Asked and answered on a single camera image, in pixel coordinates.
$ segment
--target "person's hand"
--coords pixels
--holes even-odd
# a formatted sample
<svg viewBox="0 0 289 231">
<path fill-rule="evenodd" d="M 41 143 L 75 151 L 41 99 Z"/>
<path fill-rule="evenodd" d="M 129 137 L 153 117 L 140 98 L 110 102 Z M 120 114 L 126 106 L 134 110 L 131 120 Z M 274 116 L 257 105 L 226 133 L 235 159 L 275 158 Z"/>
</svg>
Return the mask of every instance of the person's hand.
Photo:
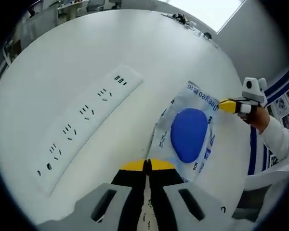
<svg viewBox="0 0 289 231">
<path fill-rule="evenodd" d="M 241 119 L 247 120 L 247 115 L 240 116 Z M 250 125 L 258 129 L 259 133 L 263 133 L 270 122 L 269 113 L 261 106 L 257 107 L 256 112 L 249 116 Z"/>
</svg>

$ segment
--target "electrical outlet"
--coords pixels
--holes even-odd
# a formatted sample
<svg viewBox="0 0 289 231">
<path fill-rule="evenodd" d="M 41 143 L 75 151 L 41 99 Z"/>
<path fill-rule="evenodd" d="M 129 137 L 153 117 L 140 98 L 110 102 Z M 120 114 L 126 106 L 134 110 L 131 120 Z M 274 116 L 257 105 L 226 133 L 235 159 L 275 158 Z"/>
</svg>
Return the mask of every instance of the electrical outlet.
<svg viewBox="0 0 289 231">
<path fill-rule="evenodd" d="M 51 194 L 85 142 L 141 82 L 139 74 L 121 65 L 93 82 L 57 115 L 31 159 L 33 176 L 43 192 Z"/>
</svg>

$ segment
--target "window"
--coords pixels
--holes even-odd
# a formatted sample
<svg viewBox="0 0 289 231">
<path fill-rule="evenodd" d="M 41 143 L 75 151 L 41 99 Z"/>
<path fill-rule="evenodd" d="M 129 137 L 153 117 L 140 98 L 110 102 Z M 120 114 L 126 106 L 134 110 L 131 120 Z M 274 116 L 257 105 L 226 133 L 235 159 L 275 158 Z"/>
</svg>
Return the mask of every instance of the window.
<svg viewBox="0 0 289 231">
<path fill-rule="evenodd" d="M 244 0 L 160 0 L 194 16 L 218 32 Z"/>
</svg>

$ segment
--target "blue sponge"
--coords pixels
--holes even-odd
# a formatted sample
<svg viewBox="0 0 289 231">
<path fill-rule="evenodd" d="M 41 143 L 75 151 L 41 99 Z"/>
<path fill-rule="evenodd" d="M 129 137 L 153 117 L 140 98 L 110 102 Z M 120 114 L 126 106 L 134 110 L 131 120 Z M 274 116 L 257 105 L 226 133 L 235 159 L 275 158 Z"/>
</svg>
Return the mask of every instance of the blue sponge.
<svg viewBox="0 0 289 231">
<path fill-rule="evenodd" d="M 197 109 L 186 108 L 179 112 L 171 126 L 171 143 L 184 163 L 195 161 L 201 151 L 208 129 L 206 115 Z"/>
</svg>

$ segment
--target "white table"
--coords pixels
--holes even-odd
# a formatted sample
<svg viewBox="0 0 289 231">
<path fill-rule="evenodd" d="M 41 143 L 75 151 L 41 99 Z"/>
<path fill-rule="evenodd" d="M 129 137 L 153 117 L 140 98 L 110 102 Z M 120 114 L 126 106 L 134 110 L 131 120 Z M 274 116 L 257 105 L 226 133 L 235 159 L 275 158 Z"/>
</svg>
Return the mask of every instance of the white table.
<svg viewBox="0 0 289 231">
<path fill-rule="evenodd" d="M 80 7 L 80 4 L 85 3 L 88 4 L 89 0 L 82 0 L 78 2 L 68 3 L 63 6 L 58 7 L 58 11 L 66 9 L 67 11 L 67 21 L 76 18 L 77 9 Z"/>
<path fill-rule="evenodd" d="M 97 129 L 51 196 L 45 196 L 28 171 L 28 150 L 38 147 L 71 100 L 119 64 L 140 73 L 143 83 Z M 36 224 L 71 213 L 78 199 L 111 182 L 123 164 L 145 157 L 154 124 L 188 80 L 217 99 L 241 94 L 237 73 L 221 50 L 158 12 L 94 13 L 39 37 L 0 82 L 0 172 L 16 202 Z M 248 171 L 249 126 L 224 112 L 219 120 L 197 184 L 232 215 Z"/>
</svg>

